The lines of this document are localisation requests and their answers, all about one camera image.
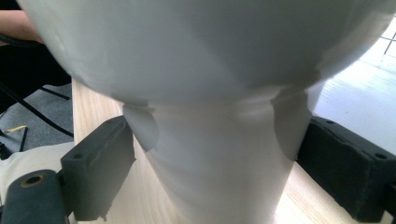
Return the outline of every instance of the person's arm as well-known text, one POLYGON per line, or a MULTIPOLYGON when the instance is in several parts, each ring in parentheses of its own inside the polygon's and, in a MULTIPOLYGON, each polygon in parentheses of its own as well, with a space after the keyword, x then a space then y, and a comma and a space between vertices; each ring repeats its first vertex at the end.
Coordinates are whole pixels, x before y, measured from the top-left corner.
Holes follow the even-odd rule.
POLYGON ((0 10, 0 35, 42 42, 35 27, 21 10, 0 10))

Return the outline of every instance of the wooden surface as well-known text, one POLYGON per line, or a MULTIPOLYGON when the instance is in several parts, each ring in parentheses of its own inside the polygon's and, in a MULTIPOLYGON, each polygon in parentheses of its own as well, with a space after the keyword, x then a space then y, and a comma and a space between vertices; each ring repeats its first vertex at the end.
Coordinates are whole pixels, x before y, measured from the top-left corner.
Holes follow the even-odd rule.
MULTIPOLYGON (((73 81, 76 143, 103 121, 121 115, 120 103, 73 81)), ((136 163, 107 215, 106 224, 183 223, 163 191, 141 147, 134 142, 136 163)), ((105 223, 102 219, 87 223, 105 223)), ((280 223, 357 223, 297 164, 274 215, 280 223)), ((381 223, 390 223, 386 216, 381 223)))

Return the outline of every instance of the gray floor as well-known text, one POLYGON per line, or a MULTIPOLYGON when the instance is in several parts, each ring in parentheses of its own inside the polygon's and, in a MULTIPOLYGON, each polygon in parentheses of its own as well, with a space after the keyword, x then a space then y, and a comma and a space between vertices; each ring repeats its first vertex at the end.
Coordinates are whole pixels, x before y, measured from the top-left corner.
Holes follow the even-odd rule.
MULTIPOLYGON (((45 87, 70 98, 72 96, 70 84, 62 87, 45 87)), ((73 132, 73 108, 71 99, 66 101, 58 96, 38 90, 25 98, 25 101, 59 126, 69 132, 73 132)), ((50 127, 22 105, 15 104, 1 115, 0 129, 5 131, 20 125, 27 125, 28 127, 24 150, 73 141, 72 137, 50 127)))

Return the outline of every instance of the chair leg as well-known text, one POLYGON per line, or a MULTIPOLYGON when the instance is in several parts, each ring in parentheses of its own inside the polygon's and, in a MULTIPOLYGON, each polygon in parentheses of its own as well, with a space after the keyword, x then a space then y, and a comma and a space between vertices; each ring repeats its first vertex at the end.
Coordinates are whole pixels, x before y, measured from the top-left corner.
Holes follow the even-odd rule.
POLYGON ((32 113, 34 113, 36 116, 38 116, 40 119, 42 119, 44 122, 48 123, 49 126, 52 128, 58 130, 61 133, 64 133, 70 137, 73 137, 74 135, 70 133, 69 131, 63 129, 61 126, 57 125, 56 123, 52 122, 52 120, 48 119, 45 117, 43 114, 41 114, 38 110, 36 110, 34 107, 26 103, 20 96, 18 96, 14 91, 9 89, 6 85, 3 84, 3 82, 0 81, 0 91, 3 91, 5 94, 7 94, 9 97, 14 99, 16 102, 20 103, 23 105, 26 109, 30 110, 32 113))
POLYGON ((51 94, 53 94, 53 95, 59 96, 59 97, 61 97, 61 98, 64 98, 65 100, 70 100, 70 97, 65 96, 65 95, 63 95, 63 94, 60 94, 60 93, 58 93, 58 92, 56 92, 56 91, 52 91, 52 90, 49 90, 49 89, 44 88, 44 87, 40 87, 39 89, 42 90, 42 91, 46 91, 46 92, 48 92, 48 93, 51 93, 51 94))

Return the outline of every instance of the white object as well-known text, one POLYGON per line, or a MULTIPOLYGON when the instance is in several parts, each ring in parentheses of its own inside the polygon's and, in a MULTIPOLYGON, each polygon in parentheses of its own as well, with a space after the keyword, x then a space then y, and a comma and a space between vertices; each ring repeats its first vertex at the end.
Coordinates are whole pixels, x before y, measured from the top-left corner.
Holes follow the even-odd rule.
POLYGON ((24 152, 16 152, 8 159, 0 161, 0 204, 5 204, 8 187, 21 176, 44 169, 60 171, 61 157, 73 147, 73 142, 36 147, 24 152))
POLYGON ((390 0, 20 0, 66 71, 124 115, 187 223, 268 223, 321 82, 390 0))

